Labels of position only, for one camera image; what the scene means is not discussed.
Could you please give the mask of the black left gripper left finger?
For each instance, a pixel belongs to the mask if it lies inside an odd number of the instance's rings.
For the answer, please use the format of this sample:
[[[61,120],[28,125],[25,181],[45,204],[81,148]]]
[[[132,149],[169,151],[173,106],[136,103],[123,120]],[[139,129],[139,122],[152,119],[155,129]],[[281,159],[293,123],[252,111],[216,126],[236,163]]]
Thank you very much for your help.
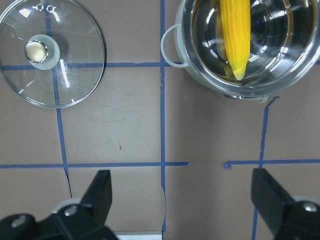
[[[0,221],[2,240],[115,240],[105,225],[112,204],[109,170],[99,170],[78,203],[69,203],[36,221],[27,213]]]

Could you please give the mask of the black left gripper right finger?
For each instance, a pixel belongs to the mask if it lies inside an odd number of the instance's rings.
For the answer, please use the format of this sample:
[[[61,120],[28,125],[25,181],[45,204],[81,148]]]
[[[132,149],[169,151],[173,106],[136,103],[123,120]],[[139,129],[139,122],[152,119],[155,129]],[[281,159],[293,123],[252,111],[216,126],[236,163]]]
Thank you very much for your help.
[[[320,204],[291,196],[264,168],[254,168],[250,199],[275,240],[318,240]]]

